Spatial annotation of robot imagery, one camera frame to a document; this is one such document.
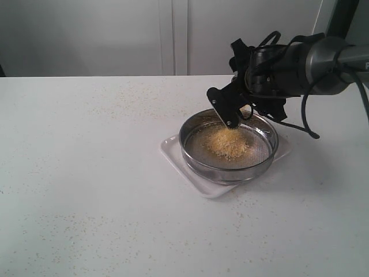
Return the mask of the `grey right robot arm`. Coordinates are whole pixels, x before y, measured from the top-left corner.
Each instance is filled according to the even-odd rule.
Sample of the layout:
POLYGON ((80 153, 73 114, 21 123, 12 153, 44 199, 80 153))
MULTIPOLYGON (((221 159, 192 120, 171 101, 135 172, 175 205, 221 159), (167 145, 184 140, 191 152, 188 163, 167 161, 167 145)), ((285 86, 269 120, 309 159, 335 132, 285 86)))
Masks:
POLYGON ((295 36, 279 44, 279 32, 271 33, 259 46, 238 39, 231 44, 229 61, 235 77, 222 89, 209 88, 206 95, 217 115, 229 129, 246 119, 241 108, 249 105, 259 115, 286 125, 288 98, 302 97, 300 130, 311 133, 306 119, 310 95, 336 95, 350 83, 358 86, 364 108, 368 96, 368 46, 354 46, 344 39, 317 35, 295 36))

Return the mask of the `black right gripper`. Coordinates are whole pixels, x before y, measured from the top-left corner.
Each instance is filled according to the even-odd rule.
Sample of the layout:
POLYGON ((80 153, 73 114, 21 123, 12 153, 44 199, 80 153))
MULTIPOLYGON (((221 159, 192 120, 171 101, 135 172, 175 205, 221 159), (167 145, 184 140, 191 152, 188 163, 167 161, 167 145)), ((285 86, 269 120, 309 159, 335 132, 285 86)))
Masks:
POLYGON ((240 109, 246 104, 253 105, 257 111, 277 110, 277 85, 272 73, 276 55, 276 46, 255 47, 243 75, 236 73, 223 89, 211 87, 207 90, 208 101, 228 129, 239 127, 240 109))

